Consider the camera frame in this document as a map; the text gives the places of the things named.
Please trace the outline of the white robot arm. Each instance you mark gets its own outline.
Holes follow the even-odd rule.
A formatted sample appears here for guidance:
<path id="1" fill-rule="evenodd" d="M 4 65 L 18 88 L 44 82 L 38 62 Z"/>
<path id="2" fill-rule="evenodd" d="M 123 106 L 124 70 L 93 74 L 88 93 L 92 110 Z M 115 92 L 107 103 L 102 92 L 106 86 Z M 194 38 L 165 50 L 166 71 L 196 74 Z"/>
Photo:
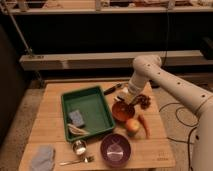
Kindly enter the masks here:
<path id="1" fill-rule="evenodd" d="M 149 80 L 181 102 L 198 118 L 192 171 L 213 171 L 213 93 L 161 68 L 158 55 L 141 55 L 133 60 L 134 73 L 118 97 L 130 104 Z"/>

